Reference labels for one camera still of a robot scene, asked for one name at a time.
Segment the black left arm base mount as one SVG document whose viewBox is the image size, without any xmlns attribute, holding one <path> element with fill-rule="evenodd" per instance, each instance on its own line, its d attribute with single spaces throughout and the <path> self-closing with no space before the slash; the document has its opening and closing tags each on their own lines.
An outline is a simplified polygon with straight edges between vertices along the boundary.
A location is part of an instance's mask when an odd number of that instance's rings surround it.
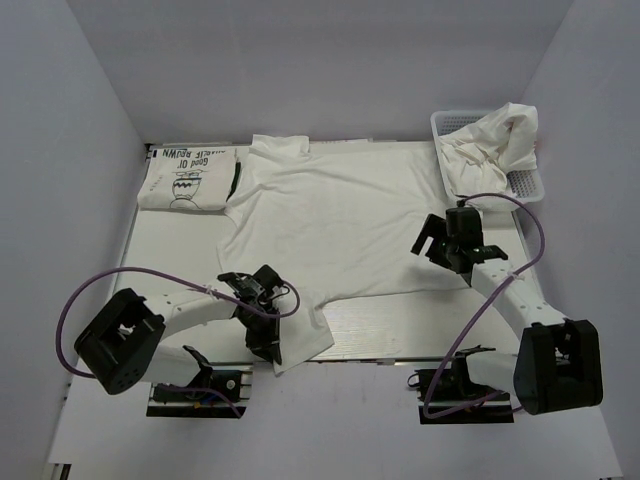
<svg viewBox="0 0 640 480">
<path fill-rule="evenodd" d="M 150 418 L 240 419 L 251 397 L 251 365 L 217 365 L 188 386 L 153 384 L 146 407 Z"/>
</svg>

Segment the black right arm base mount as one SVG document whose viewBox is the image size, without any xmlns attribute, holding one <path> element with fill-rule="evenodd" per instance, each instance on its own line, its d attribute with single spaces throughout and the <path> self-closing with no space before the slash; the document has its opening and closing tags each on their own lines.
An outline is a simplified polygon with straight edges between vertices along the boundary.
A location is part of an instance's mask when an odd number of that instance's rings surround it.
<svg viewBox="0 0 640 480">
<path fill-rule="evenodd" d="M 407 378 L 407 388 L 418 398 L 421 425 L 511 424 L 520 407 L 507 393 L 500 396 L 486 386 L 466 386 L 447 368 L 443 371 L 424 414 L 424 400 L 435 376 L 435 368 L 417 369 Z"/>
</svg>

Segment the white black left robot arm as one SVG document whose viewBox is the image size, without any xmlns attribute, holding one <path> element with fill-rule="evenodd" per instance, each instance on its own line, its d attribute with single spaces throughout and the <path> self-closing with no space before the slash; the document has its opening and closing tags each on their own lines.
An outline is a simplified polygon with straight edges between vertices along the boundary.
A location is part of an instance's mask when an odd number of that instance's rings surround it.
<svg viewBox="0 0 640 480">
<path fill-rule="evenodd" d="M 218 275 L 227 292 L 163 272 L 156 275 L 182 290 L 155 297 L 131 288 L 117 291 L 74 342 L 88 368 L 83 377 L 97 380 L 110 395 L 148 382 L 202 398 L 211 387 L 211 362 L 192 346 L 170 347 L 165 341 L 198 325 L 233 320 L 244 327 L 245 346 L 253 355 L 282 364 L 280 324 L 293 313 L 280 310 L 278 302 L 297 291 L 270 266 L 253 274 Z"/>
</svg>

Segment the white cartoon print t-shirt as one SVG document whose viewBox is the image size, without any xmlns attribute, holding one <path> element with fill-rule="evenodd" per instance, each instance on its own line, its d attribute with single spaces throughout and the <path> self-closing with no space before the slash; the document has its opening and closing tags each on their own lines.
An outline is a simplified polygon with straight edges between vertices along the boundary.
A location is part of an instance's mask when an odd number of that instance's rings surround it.
<svg viewBox="0 0 640 480">
<path fill-rule="evenodd" d="M 217 247 L 224 271 L 272 267 L 298 291 L 281 307 L 283 373 L 334 342 L 323 314 L 344 299 L 457 290 L 463 280 L 411 252 L 447 198 L 433 153 L 414 148 L 315 154 L 305 136 L 255 135 Z"/>
</svg>

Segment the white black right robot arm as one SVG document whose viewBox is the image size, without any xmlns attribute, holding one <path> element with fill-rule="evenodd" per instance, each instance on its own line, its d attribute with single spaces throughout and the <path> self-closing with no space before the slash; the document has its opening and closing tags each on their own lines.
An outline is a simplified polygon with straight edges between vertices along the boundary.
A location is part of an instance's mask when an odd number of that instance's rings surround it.
<svg viewBox="0 0 640 480">
<path fill-rule="evenodd" d="M 429 420 L 475 409 L 499 396 L 517 399 L 530 415 L 601 404 L 604 396 L 599 335 L 588 320 L 572 320 L 547 303 L 521 277 L 508 255 L 484 242 L 480 213 L 459 206 L 427 216 L 412 249 L 458 274 L 485 301 L 469 332 L 494 308 L 519 341 L 515 354 L 492 347 L 460 347 L 456 339 L 423 388 Z"/>
</svg>

